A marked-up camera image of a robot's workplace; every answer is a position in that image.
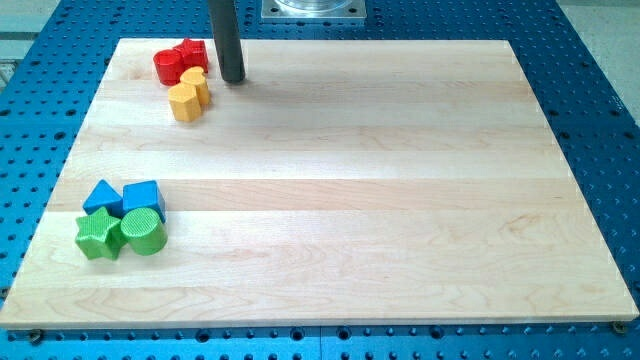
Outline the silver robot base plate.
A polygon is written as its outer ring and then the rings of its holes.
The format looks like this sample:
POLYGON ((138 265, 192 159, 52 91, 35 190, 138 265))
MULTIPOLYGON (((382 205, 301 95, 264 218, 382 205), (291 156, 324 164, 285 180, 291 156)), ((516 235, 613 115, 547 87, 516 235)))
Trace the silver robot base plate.
POLYGON ((364 20, 365 0, 262 0, 266 21, 364 20))

